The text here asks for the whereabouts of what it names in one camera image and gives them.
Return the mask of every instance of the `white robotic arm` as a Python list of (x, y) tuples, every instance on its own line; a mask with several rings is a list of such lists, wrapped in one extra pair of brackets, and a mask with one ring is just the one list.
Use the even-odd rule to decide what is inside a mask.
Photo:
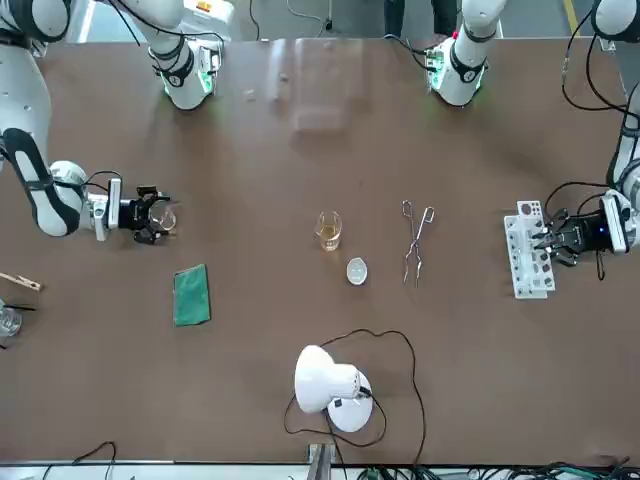
[[(66, 236), (85, 227), (104, 240), (109, 229), (127, 228), (137, 241), (154, 243), (168, 232), (156, 228), (150, 209), (157, 201), (169, 200), (155, 187), (139, 187), (137, 199), (122, 200), (121, 182), (113, 180), (108, 195), (93, 195), (86, 191), (87, 175), (78, 165), (58, 161), (49, 168), (46, 152), (51, 100), (30, 45), (64, 36), (69, 3), (0, 0), (0, 168), (3, 159), (14, 167), (34, 220), (51, 236)], [(181, 0), (162, 2), (165, 7), (168, 4), (182, 8)], [(170, 21), (177, 18), (173, 10)], [(161, 16), (154, 18), (158, 19), (163, 20)], [(176, 96), (180, 102), (188, 101), (185, 95)]]
[[(607, 40), (640, 41), (639, 0), (595, 0), (591, 10), (595, 33)], [(584, 215), (562, 209), (548, 224), (540, 248), (566, 265), (584, 251), (628, 253), (640, 245), (640, 89), (633, 88), (606, 180), (610, 189), (599, 208)]]
[(181, 110), (192, 110), (213, 92), (213, 75), (221, 64), (222, 42), (216, 48), (191, 45), (179, 29), (182, 0), (110, 0), (129, 13), (149, 43), (165, 90)]
[(427, 80), (450, 105), (468, 104), (480, 87), (489, 44), (507, 0), (462, 0), (462, 28), (428, 53)]

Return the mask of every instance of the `green towel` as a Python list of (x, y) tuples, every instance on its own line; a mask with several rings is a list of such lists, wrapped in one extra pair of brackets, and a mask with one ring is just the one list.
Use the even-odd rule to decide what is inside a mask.
[(211, 319), (207, 267), (198, 265), (173, 276), (173, 321), (176, 327)]

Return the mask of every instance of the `desk lamp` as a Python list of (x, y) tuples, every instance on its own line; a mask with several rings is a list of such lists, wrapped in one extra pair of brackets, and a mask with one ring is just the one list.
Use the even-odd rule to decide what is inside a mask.
[(294, 383), (300, 409), (318, 413), (326, 408), (333, 424), (343, 432), (360, 430), (371, 416), (373, 398), (367, 377), (353, 365), (335, 363), (316, 345), (302, 350)]

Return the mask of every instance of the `green led light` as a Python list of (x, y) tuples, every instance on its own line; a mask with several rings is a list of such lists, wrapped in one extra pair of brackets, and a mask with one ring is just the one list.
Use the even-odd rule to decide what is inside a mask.
[(431, 88), (438, 89), (442, 84), (444, 70), (444, 54), (441, 51), (434, 52), (427, 60), (427, 66), (435, 68), (435, 72), (430, 72)]
[(486, 70), (487, 70), (487, 67), (483, 67), (482, 70), (480, 70), (480, 74), (478, 75), (478, 81), (476, 82), (476, 91), (482, 85), (482, 77), (484, 77), (484, 72), (486, 72)]
[(202, 83), (202, 88), (206, 93), (211, 93), (213, 91), (213, 75), (209, 75), (206, 72), (200, 72), (200, 82)]

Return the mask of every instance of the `table surface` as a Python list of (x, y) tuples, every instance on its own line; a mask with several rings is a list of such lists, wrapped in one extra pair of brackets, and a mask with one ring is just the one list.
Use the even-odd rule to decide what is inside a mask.
[[(569, 91), (585, 87), (586, 45)], [(604, 180), (616, 113), (572, 109), (560, 92), (562, 40), (498, 41), (485, 88), (465, 109), (426, 95), (423, 73), (382, 40), (229, 45), (218, 97), (180, 112), (144, 49), (52, 48), (42, 62), (52, 159), (116, 169), (125, 188), (156, 183), (180, 200), (166, 246), (116, 232), (48, 238), (11, 168), (0, 178), (1, 270), (43, 282), (6, 300), (36, 304), (0, 352), (0, 459), (70, 459), (115, 440), (120, 459), (297, 462), (319, 437), (289, 436), (283, 412), (297, 355), (355, 328), (403, 331), (416, 349), (427, 439), (421, 462), (640, 463), (637, 256), (556, 267), (558, 291), (516, 301), (502, 227), (517, 200), (567, 180)], [(595, 81), (622, 91), (612, 58)], [(575, 208), (587, 191), (558, 195)], [(420, 288), (402, 284), (410, 237), (401, 203), (435, 208)], [(313, 237), (336, 210), (340, 249)], [(369, 266), (363, 287), (347, 261)], [(172, 324), (173, 273), (206, 263), (213, 319)], [(348, 463), (409, 463), (421, 433), (411, 357), (397, 338), (331, 346), (371, 380), (388, 431)], [(291, 428), (323, 428), (294, 410)], [(373, 438), (375, 418), (352, 436)]]

